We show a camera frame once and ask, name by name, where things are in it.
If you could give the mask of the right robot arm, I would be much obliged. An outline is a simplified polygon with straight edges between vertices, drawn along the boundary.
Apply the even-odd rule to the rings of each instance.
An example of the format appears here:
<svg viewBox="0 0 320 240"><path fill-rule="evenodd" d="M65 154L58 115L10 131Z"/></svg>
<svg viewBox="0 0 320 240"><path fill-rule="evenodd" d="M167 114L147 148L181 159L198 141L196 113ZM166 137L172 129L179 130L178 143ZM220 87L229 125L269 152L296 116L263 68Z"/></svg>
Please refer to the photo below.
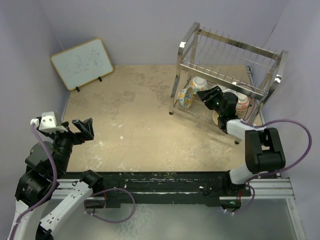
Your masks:
<svg viewBox="0 0 320 240"><path fill-rule="evenodd" d="M237 116L239 95L232 90L223 91L219 86L199 90L196 95L209 109L218 114L217 126L225 134L244 141L244 163L229 171L229 179L222 183L228 196L235 195L240 185L260 173L282 170L286 158L279 132L274 127L248 125Z"/></svg>

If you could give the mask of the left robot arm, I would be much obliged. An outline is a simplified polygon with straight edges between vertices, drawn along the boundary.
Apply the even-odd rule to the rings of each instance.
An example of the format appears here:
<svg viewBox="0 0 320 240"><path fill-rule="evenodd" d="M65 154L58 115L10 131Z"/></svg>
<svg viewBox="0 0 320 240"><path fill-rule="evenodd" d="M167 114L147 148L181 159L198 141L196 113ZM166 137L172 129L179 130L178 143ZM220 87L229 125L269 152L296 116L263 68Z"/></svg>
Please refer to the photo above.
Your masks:
<svg viewBox="0 0 320 240"><path fill-rule="evenodd" d="M70 214L89 196L103 191L103 177L87 170L80 175L69 195L46 217L42 214L59 187L59 179L67 172L73 146L94 139L93 119L75 119L72 132L69 123L58 122L52 115L30 121L31 131L38 139L25 159L25 173L15 192L15 214L8 236L10 240L52 240Z"/></svg>

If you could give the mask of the blue orange floral bowl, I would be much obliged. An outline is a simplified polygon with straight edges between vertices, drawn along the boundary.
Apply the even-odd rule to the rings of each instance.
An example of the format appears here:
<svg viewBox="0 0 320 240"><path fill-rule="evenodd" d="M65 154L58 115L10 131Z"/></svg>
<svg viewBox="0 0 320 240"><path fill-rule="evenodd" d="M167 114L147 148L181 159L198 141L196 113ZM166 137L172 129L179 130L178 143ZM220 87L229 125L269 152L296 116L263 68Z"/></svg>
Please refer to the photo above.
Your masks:
<svg viewBox="0 0 320 240"><path fill-rule="evenodd" d="M194 93L193 93L192 87L186 87L182 89L177 95L178 103L184 109L188 109L192 105L193 99L194 99Z"/></svg>

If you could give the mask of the blue rim yellow bowl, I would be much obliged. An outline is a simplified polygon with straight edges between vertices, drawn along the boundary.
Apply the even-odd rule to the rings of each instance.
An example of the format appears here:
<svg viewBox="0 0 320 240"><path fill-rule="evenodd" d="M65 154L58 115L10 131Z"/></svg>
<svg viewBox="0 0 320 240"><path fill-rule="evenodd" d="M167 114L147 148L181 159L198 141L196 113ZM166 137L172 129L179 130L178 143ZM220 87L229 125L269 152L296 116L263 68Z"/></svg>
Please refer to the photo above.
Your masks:
<svg viewBox="0 0 320 240"><path fill-rule="evenodd" d="M219 114L216 111L213 111L212 120L218 126L219 125Z"/></svg>

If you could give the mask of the red patterned bowl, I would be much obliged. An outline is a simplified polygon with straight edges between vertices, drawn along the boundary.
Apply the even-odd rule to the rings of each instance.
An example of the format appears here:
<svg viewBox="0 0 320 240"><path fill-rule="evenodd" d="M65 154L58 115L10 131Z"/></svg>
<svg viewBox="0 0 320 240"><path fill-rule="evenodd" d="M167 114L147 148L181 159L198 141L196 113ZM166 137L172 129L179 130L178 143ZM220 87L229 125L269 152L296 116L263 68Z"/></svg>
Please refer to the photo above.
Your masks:
<svg viewBox="0 0 320 240"><path fill-rule="evenodd" d="M244 111L249 107L250 101L247 95L237 92L236 93L238 102L236 105L237 111Z"/></svg>

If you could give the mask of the orange flower leaf bowl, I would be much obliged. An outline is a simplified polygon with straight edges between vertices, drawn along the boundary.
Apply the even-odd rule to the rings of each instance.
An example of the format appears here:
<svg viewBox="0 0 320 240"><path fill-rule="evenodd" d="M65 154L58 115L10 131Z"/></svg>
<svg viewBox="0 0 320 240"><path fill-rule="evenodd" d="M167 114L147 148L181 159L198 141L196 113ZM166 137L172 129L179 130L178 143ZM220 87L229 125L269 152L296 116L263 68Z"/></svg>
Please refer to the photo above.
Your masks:
<svg viewBox="0 0 320 240"><path fill-rule="evenodd" d="M206 91L208 89L207 80L198 76L195 76L190 81L189 86L197 91Z"/></svg>

